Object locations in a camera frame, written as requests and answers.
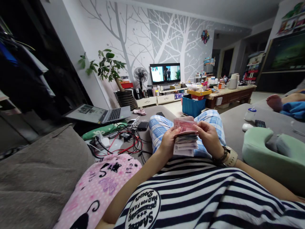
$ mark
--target electric fan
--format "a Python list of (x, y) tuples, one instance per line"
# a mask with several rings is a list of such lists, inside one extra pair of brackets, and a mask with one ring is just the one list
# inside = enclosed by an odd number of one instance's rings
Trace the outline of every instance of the electric fan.
[(140, 88), (142, 90), (142, 83), (147, 80), (147, 71), (145, 68), (138, 67), (134, 70), (133, 76), (136, 78), (137, 81), (140, 82)]

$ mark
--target floor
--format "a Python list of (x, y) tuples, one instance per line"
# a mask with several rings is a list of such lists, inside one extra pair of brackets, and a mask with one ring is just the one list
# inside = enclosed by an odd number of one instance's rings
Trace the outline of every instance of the floor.
[[(254, 104), (262, 99), (266, 99), (268, 96), (272, 95), (273, 93), (267, 93), (267, 92), (253, 92), (251, 96), (251, 104)], [(166, 107), (168, 110), (170, 110), (176, 117), (181, 117), (182, 115), (182, 104), (181, 101), (178, 102), (171, 102), (171, 103), (164, 103), (160, 104), (161, 106)], [(229, 107), (225, 109), (216, 108), (219, 114), (232, 109), (234, 107), (237, 107), (239, 105), (239, 102), (233, 102), (230, 103)]]

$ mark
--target ceiling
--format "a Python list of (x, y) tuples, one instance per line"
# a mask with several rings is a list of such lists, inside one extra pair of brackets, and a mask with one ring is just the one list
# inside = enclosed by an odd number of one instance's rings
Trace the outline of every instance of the ceiling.
[(283, 0), (135, 0), (252, 27), (275, 17)]

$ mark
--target hand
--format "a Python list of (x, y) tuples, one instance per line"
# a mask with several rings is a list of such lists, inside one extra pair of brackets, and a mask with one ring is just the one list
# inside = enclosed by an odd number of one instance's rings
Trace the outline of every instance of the hand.
[(198, 131), (199, 138), (202, 140), (207, 152), (214, 159), (221, 158), (224, 154), (224, 149), (220, 144), (215, 127), (207, 122), (200, 121), (198, 126), (193, 125), (193, 128)]
[(167, 154), (168, 159), (170, 159), (173, 156), (174, 143), (175, 143), (174, 136), (180, 133), (180, 131), (181, 131), (181, 127), (178, 127), (177, 129), (171, 127), (169, 130), (167, 130), (164, 133), (162, 137), (162, 142), (160, 144), (158, 151), (161, 152), (162, 154)]

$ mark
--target tv screen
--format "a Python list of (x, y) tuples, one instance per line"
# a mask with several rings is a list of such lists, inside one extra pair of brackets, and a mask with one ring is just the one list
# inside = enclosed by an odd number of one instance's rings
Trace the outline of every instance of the tv screen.
[(151, 64), (150, 71), (153, 84), (180, 82), (180, 63)]
[(305, 33), (289, 34), (273, 40), (264, 72), (305, 69)]

